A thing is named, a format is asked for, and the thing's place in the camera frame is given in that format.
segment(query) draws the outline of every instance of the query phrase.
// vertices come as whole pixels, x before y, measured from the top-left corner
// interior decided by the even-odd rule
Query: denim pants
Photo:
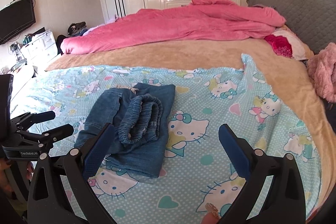
[[[80,148],[98,135],[109,122],[115,126],[106,166],[157,178],[168,140],[167,119],[175,97],[175,86],[138,83],[130,89],[111,88],[93,105],[75,143]]]

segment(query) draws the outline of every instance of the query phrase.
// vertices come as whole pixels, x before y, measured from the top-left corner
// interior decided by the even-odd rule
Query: pink comforter
[[[231,0],[192,0],[186,7],[142,9],[84,37],[63,41],[66,54],[86,54],[167,40],[264,38],[285,18],[272,8],[241,7]]]

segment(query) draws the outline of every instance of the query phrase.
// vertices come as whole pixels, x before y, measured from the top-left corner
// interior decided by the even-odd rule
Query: beige blanket
[[[85,55],[63,55],[47,70],[84,65],[117,65],[195,69],[242,68],[241,54],[251,55],[273,91],[307,125],[322,162],[319,205],[336,183],[336,135],[328,123],[322,101],[310,83],[303,63],[277,56],[264,40],[169,41]]]

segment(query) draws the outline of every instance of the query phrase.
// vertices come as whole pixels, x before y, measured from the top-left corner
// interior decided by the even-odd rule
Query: wall-mounted tv
[[[0,45],[8,42],[35,22],[35,0],[19,0],[0,10]]]

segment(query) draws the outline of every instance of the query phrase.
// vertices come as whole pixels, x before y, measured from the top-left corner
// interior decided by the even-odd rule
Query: light blue bedsheet
[[[320,191],[317,149],[305,124],[272,92],[252,58],[242,55],[242,60],[245,68],[241,70],[111,66],[54,70],[36,78],[25,89],[25,100],[12,117],[27,111],[53,110],[55,120],[33,126],[30,131],[36,133],[72,124],[73,136],[56,143],[50,152],[63,155],[73,147],[88,113],[104,90],[117,85],[131,88],[137,82],[174,84],[176,96],[160,177],[149,179],[123,170],[107,170],[104,160],[103,168],[89,180],[118,223],[200,223],[207,202],[223,215],[245,182],[237,177],[218,140],[218,128],[223,123],[268,155],[283,156],[288,151],[294,154],[308,216]],[[74,211],[83,217],[68,182],[63,182]],[[262,191],[251,216],[259,212],[267,189]]]

